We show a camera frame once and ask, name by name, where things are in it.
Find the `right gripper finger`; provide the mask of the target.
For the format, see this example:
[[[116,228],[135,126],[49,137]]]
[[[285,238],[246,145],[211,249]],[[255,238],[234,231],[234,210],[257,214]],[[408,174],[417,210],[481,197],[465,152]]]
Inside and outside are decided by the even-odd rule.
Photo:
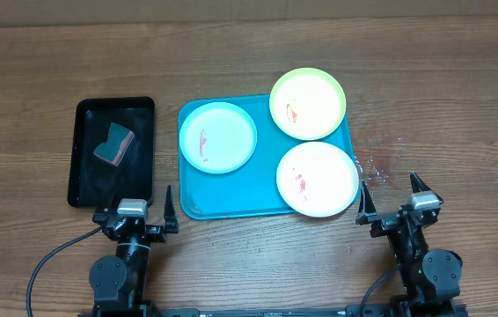
[[[410,173],[410,182],[413,193],[431,191],[431,188],[421,179],[417,172]]]
[[[372,201],[368,186],[365,181],[360,185],[360,202],[358,207],[357,220],[373,220],[377,215],[376,207]]]

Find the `white plate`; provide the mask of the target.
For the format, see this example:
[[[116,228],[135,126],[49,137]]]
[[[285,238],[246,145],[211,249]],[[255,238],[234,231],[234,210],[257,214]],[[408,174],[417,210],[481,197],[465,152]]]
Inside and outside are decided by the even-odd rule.
[[[354,203],[359,187],[354,161],[325,142],[299,144],[282,157],[277,189],[288,206],[309,217],[331,217]]]

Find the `green and pink sponge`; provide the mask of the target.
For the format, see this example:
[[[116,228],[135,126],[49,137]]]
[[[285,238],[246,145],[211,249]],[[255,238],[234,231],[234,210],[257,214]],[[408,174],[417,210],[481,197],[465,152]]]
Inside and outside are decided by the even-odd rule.
[[[133,131],[112,122],[106,141],[95,148],[93,155],[111,166],[118,166],[134,138]]]

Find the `light blue plate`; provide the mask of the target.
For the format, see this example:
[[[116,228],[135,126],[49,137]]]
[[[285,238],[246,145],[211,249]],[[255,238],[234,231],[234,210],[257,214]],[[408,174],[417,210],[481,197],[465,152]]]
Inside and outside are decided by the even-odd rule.
[[[179,148],[204,173],[229,173],[245,164],[257,145],[253,118],[229,102],[197,107],[179,129]]]

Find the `yellow-green plate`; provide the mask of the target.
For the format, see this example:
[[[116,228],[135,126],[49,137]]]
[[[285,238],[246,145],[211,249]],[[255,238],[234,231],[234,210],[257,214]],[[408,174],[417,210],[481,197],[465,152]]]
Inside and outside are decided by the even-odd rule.
[[[298,68],[282,75],[269,94],[276,126],[299,140],[319,140],[333,133],[347,112],[341,84],[329,73]]]

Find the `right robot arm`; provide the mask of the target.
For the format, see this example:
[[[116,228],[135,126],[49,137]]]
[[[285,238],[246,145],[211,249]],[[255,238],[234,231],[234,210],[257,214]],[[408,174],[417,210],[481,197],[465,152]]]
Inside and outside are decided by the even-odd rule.
[[[364,316],[466,316],[464,305],[455,305],[460,294],[463,261],[455,252],[428,247],[423,229],[438,220],[443,199],[418,176],[410,173],[412,194],[393,213],[379,214],[364,181],[355,222],[369,225],[370,236],[386,237],[397,267],[381,276],[364,294],[356,312]],[[398,274],[404,294],[385,305],[368,305],[372,292]]]

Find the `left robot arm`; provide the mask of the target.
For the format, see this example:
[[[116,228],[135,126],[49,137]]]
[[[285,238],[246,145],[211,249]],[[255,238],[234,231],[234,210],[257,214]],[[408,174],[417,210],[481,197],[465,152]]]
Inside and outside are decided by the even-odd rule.
[[[165,243],[179,232],[172,188],[166,189],[164,223],[148,223],[148,204],[143,199],[122,199],[115,208],[98,207],[95,224],[116,243],[114,255],[94,262],[89,283],[94,292],[93,316],[160,316],[155,304],[144,298],[150,262],[150,246]]]

